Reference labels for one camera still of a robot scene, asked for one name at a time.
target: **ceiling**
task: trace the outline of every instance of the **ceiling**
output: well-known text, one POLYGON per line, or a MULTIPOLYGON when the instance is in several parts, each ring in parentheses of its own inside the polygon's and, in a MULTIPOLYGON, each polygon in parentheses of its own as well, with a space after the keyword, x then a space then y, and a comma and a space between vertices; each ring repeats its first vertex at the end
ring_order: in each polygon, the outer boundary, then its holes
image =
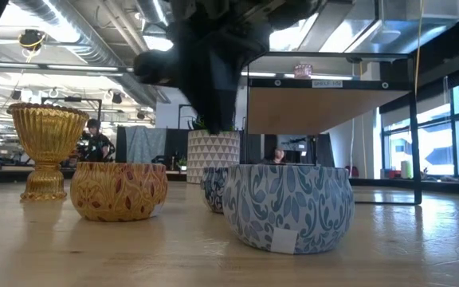
MULTIPOLYGON (((327 0, 319 13, 311 18, 296 23, 291 28, 274 32, 270 37, 271 50, 409 53, 417 48, 419 17, 414 15, 418 13, 415 7, 419 7, 419 1, 355 0, 353 4, 342 4, 341 1, 327 0), (384 31, 388 33, 389 30, 399 32, 398 40, 377 44, 377 38, 383 36, 384 31)), ((63 22, 60 22, 58 26, 51 26, 49 22, 21 10, 12 2, 10 0, 10 5, 0 20, 0 61, 24 63, 29 60, 29 52, 23 52, 22 47, 18 44, 18 36, 25 29, 38 29, 55 35, 56 38, 47 37, 40 53, 30 59, 31 63, 88 65, 88 62, 80 57, 79 53, 73 53, 76 49, 82 48, 74 37, 75 31, 74 33, 70 33, 69 30, 58 31, 58 27, 65 27, 63 22)), ((130 23, 135 32, 142 35, 141 40, 144 40, 148 48, 169 49, 172 46, 172 43, 161 35, 162 32, 159 29, 146 23, 143 24, 136 0, 69 0, 74 12, 76 11, 75 13, 80 16, 80 21, 85 21, 91 26, 88 36, 101 39, 109 48, 108 51, 116 55, 118 61, 115 63, 132 66, 136 51, 128 44, 128 39, 132 40, 129 29, 121 19, 117 19, 117 24, 122 26, 123 31, 126 32, 126 37, 124 37, 121 33, 122 29, 117 29, 106 13, 107 11, 100 6, 101 2, 114 3, 119 7, 127 23, 130 23)), ((459 9, 454 9, 458 7, 459 0, 447 0, 445 5, 438 5, 439 0, 425 0, 425 3, 425 13, 422 15, 425 24, 420 34, 422 44, 459 21, 459 9)), ((291 75, 298 64, 311 64, 313 73, 317 77, 346 79, 355 76, 355 66, 344 58, 262 57, 253 62, 249 69, 252 73, 268 73, 267 77, 274 77, 278 73, 291 75)), ((35 96, 48 96, 50 93, 55 95, 55 92, 58 92, 58 96, 81 95, 86 99, 102 100, 102 109, 105 111, 103 121, 130 120, 152 127, 155 122, 153 113, 155 106, 143 104, 142 101, 135 98, 135 92, 129 91, 125 83, 122 83, 124 82, 121 76, 118 77, 115 74, 94 74, 77 70, 68 73, 26 70, 21 76, 18 70, 2 66, 0 67, 0 109, 16 101, 10 97, 11 90, 14 88, 29 90, 35 96), (112 92, 122 93, 122 104, 112 103, 112 92), (147 118, 143 121, 135 118, 139 109, 147 111, 147 118)), ((174 98, 179 94, 178 90, 171 88, 161 88, 159 93, 160 96, 153 95, 152 97, 163 103, 174 103, 174 98)), ((89 103, 74 104, 56 101, 55 104, 82 108, 85 111, 91 111, 93 116, 96 115, 94 107, 89 103)))

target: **white geometric planter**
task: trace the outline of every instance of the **white geometric planter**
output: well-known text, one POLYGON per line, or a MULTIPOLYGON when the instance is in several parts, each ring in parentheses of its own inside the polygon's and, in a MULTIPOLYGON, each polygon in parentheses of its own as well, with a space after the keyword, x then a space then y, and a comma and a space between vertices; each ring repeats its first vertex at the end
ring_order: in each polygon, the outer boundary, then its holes
POLYGON ((230 167, 240 163, 240 135, 205 130, 189 132, 187 145, 187 182, 200 183, 205 167, 230 167))

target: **person sitting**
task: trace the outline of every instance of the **person sitting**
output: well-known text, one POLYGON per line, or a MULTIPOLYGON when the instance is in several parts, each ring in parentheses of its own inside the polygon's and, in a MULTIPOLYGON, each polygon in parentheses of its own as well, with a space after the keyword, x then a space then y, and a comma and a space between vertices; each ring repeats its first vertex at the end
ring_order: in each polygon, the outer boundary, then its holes
POLYGON ((88 149, 84 160, 89 162, 109 161, 109 156, 114 153, 115 146, 107 136, 100 133, 100 122, 95 119, 90 119, 86 126, 92 137, 88 141, 88 149))
POLYGON ((267 156, 261 162, 263 164, 286 164, 284 158, 284 150, 280 147, 275 147, 273 153, 270 156, 267 156))

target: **black machine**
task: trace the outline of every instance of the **black machine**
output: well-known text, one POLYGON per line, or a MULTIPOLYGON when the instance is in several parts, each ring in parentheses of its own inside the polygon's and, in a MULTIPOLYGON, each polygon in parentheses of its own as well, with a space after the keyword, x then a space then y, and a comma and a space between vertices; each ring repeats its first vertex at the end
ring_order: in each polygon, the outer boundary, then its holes
POLYGON ((164 0, 167 15, 148 17, 175 44, 134 61, 142 83, 179 88, 212 133, 230 130, 243 68, 269 51, 269 36, 309 18, 322 0, 164 0))

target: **patterned bowl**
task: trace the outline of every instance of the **patterned bowl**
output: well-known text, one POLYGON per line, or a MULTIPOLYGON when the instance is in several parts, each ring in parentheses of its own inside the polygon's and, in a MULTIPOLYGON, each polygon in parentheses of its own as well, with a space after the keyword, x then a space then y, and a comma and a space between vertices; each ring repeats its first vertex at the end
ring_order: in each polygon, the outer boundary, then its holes
POLYGON ((223 211, 238 238, 284 254, 332 250, 354 216, 345 169, 293 165, 229 168, 223 211))
POLYGON ((226 184, 228 167, 205 167, 200 182, 203 202, 215 213, 222 213, 222 193, 226 184))
POLYGON ((156 216, 166 194, 166 166, 162 164, 78 163, 70 187, 80 216, 102 222, 156 216))

